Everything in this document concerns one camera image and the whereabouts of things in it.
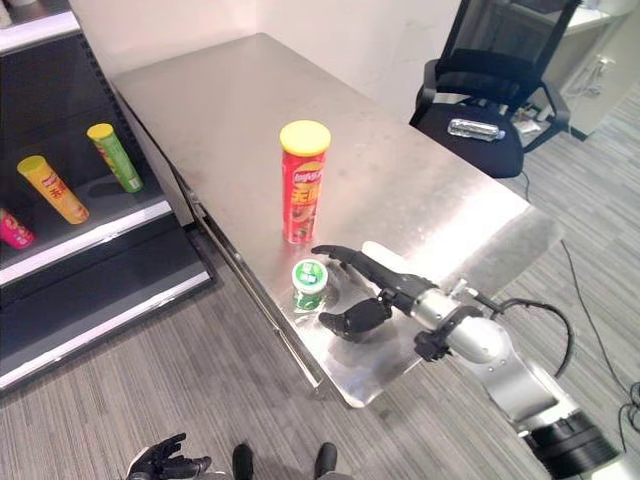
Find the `green snack can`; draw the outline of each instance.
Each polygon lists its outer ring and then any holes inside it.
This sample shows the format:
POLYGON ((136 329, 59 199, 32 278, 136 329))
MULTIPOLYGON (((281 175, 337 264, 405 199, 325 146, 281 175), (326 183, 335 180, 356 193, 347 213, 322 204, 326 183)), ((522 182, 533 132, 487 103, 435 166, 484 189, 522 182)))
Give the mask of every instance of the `green snack can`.
POLYGON ((327 267, 317 260, 307 259, 296 263, 291 272, 296 308, 303 311, 318 308, 324 298, 323 291, 328 279, 327 267))
POLYGON ((87 130, 87 136, 96 146, 122 188, 129 193, 142 190, 142 180, 133 167, 129 155, 122 148, 111 124, 98 123, 87 130))

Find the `robotic arm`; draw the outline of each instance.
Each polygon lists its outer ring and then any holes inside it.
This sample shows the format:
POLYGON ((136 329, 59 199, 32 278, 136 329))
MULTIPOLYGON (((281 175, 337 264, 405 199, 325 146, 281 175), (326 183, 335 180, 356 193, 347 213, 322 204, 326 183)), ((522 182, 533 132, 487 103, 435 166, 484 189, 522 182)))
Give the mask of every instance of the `robotic arm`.
POLYGON ((193 478, 204 473, 211 465, 210 457, 173 456, 174 453, 180 451, 181 442, 185 438, 187 435, 180 433, 143 449, 131 462, 127 472, 127 480, 193 478))
POLYGON ((511 338, 482 312, 447 295, 430 281, 396 273, 362 252, 321 245, 311 250, 354 267, 381 292, 320 322, 347 340, 391 317, 391 307, 424 327, 414 341, 427 361, 453 352, 484 386, 517 435, 554 479, 639 480, 640 469, 602 432, 547 372, 525 362, 511 338))

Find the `white robotic arm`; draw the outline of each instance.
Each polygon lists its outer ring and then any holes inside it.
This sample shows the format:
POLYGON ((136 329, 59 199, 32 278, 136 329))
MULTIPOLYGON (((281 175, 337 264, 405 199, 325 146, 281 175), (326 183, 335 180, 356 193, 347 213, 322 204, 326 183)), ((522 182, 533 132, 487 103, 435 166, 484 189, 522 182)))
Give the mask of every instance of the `white robotic arm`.
POLYGON ((422 277, 394 272, 362 252, 332 245, 312 252, 353 266, 381 288, 377 299, 343 314, 320 314, 322 324, 336 335, 350 339, 371 330, 396 307, 425 329, 415 338, 416 352, 433 361, 452 351, 552 478, 640 480, 640 468, 608 442, 553 377, 525 362, 506 330, 480 310, 422 277))

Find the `stainless steel table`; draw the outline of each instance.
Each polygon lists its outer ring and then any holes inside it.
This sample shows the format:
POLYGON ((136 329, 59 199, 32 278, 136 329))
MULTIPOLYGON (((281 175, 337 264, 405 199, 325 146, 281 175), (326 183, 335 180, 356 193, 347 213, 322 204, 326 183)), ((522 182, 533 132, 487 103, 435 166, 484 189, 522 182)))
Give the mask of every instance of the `stainless steel table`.
MULTIPOLYGON (((520 197, 267 35, 144 67, 115 85, 309 378, 321 369, 353 407, 416 365, 419 328, 396 313, 349 343, 317 314, 293 312, 291 269, 311 246, 282 238, 283 125, 311 118, 333 134, 315 243, 359 249, 374 240, 445 287, 464 277, 494 294, 559 238, 520 197)), ((328 309, 372 295, 328 263, 328 309)), ((239 318, 238 328, 250 327, 239 318)))

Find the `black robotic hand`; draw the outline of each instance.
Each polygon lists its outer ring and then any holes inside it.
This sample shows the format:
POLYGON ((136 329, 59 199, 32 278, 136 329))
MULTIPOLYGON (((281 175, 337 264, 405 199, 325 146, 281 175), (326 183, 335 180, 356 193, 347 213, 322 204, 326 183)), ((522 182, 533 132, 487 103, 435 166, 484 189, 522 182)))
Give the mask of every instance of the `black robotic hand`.
POLYGON ((363 300, 346 312, 320 313, 318 317, 320 323, 345 340, 356 340, 360 334, 382 325, 391 318, 391 307, 411 315, 411 310, 420 295, 436 286, 426 278, 389 270, 364 253, 351 248, 339 245, 318 245, 311 249, 311 253, 329 255, 331 259, 352 266, 381 289, 377 298, 363 300))
POLYGON ((180 450, 186 433, 148 447, 133 460, 127 473, 127 480, 169 480, 193 478, 204 473, 211 465, 210 457, 185 458, 182 455, 170 458, 180 450))

